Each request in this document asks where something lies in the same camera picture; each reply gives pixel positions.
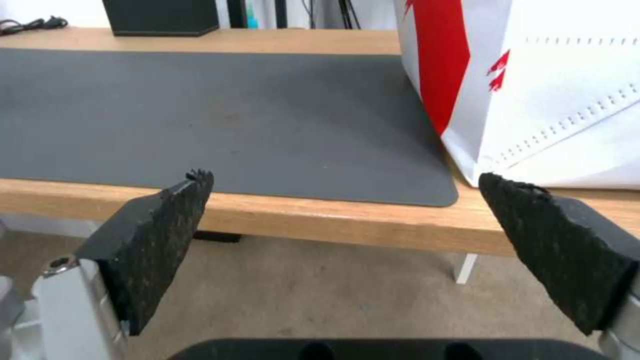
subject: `black box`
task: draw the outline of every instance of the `black box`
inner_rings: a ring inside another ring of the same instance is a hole
[[[216,0],[102,0],[116,36],[197,37],[218,28]]]

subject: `wooden table edge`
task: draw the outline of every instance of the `wooden table edge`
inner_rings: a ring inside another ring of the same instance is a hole
[[[221,30],[198,38],[113,37],[109,29],[68,28],[0,38],[0,47],[91,51],[399,54],[394,31]],[[513,255],[480,193],[454,170],[460,195],[447,208],[215,193],[201,229],[402,247]],[[0,179],[0,213],[105,220],[124,202],[155,190]],[[640,236],[640,192],[563,190]]]

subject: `beige carpet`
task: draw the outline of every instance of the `beige carpet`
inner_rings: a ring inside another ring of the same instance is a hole
[[[0,274],[27,294],[43,264],[81,240],[8,233]],[[515,258],[481,256],[467,285],[459,254],[245,238],[194,241],[130,359],[162,359],[209,338],[538,337],[596,348]]]

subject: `shopping bag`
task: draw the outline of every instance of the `shopping bag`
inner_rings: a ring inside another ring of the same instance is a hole
[[[640,188],[640,1],[394,1],[406,73],[471,185]]]

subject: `gray desk mat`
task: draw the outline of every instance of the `gray desk mat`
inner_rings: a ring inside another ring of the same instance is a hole
[[[0,177],[448,206],[398,56],[0,49]]]

